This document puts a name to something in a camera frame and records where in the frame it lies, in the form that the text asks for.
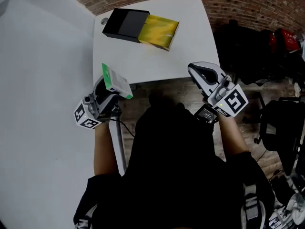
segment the strap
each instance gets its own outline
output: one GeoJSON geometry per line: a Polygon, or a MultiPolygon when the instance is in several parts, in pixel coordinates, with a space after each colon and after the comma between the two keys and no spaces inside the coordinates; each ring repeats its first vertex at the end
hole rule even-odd
{"type": "Polygon", "coordinates": [[[97,204],[93,206],[83,218],[80,218],[74,229],[92,229],[92,216],[97,208],[97,204]]]}
{"type": "Polygon", "coordinates": [[[256,196],[256,185],[244,185],[244,210],[246,212],[246,219],[250,220],[258,217],[259,203],[256,196]]]}

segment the cable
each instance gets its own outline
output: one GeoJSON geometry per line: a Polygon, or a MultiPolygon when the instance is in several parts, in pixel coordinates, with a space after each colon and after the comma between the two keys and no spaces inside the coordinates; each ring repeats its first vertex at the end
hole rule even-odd
{"type": "Polygon", "coordinates": [[[257,160],[257,162],[264,156],[265,152],[267,151],[267,149],[264,151],[263,155],[260,156],[260,158],[257,160]]]}
{"type": "Polygon", "coordinates": [[[126,129],[127,131],[130,133],[130,135],[132,135],[134,137],[134,134],[131,133],[131,131],[127,128],[127,126],[120,120],[115,120],[115,119],[110,119],[112,121],[116,121],[116,122],[120,122],[126,129]]]}
{"type": "Polygon", "coordinates": [[[283,171],[283,170],[276,170],[276,171],[273,173],[272,177],[270,177],[270,179],[269,179],[268,181],[271,181],[271,179],[272,179],[274,176],[276,176],[277,174],[279,174],[281,171],[283,171]]]}

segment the green object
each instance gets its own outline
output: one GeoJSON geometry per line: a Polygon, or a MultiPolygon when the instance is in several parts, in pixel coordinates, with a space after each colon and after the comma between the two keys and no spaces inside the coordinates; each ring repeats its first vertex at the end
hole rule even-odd
{"type": "Polygon", "coordinates": [[[104,82],[105,82],[106,88],[110,88],[112,85],[112,82],[111,82],[111,78],[110,78],[109,68],[107,65],[102,63],[102,69],[103,69],[103,76],[104,76],[104,82]]]}

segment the white table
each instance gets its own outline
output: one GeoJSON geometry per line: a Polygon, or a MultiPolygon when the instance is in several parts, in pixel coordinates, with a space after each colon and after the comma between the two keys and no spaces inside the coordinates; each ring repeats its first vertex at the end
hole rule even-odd
{"type": "Polygon", "coordinates": [[[125,6],[179,21],[170,51],[150,45],[106,37],[101,20],[95,19],[93,84],[102,75],[102,62],[132,83],[189,77],[187,65],[206,61],[219,65],[211,26],[201,0],[150,0],[125,6]]]}

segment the white backdrop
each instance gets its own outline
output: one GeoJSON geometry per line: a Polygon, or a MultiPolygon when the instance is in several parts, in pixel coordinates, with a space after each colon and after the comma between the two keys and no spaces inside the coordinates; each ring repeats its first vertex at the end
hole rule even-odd
{"type": "Polygon", "coordinates": [[[94,132],[76,126],[73,110],[92,91],[94,16],[77,1],[56,1],[10,0],[0,17],[0,220],[7,229],[73,228],[93,175],[94,132]]]}

